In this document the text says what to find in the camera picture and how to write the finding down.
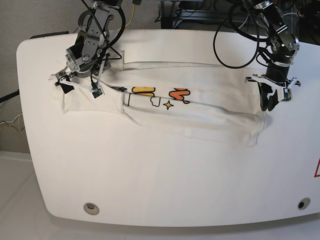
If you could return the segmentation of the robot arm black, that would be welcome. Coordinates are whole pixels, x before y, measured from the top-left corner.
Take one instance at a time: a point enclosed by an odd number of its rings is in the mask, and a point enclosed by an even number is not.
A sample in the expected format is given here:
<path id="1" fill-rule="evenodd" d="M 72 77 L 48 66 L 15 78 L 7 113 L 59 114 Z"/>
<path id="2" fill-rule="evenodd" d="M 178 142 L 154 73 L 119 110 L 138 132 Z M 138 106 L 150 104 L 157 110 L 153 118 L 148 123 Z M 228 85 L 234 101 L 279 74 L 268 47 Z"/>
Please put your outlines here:
<path id="1" fill-rule="evenodd" d="M 233 23 L 237 8 L 246 10 L 255 36 L 243 32 Z M 256 43 L 253 57 L 238 69 L 249 66 L 259 57 L 264 60 L 265 74 L 246 77 L 246 81 L 258 85 L 261 110 L 272 111 L 279 102 L 292 100 L 293 87 L 301 86 L 301 82 L 295 77 L 289 79 L 288 73 L 300 43 L 284 23 L 282 12 L 271 0 L 238 0 L 230 7 L 225 21 L 236 33 Z"/>
<path id="2" fill-rule="evenodd" d="M 97 98 L 104 93 L 101 77 L 111 67 L 110 60 L 122 59 L 113 45 L 125 30 L 126 18 L 121 0 L 94 0 L 92 7 L 85 1 L 82 3 L 86 11 L 78 18 L 79 33 L 74 45 L 66 49 L 66 67 L 55 74 L 55 85 L 61 87 L 64 94 L 80 88 Z M 121 28 L 110 40 L 108 25 L 114 19 L 112 9 L 121 17 Z"/>

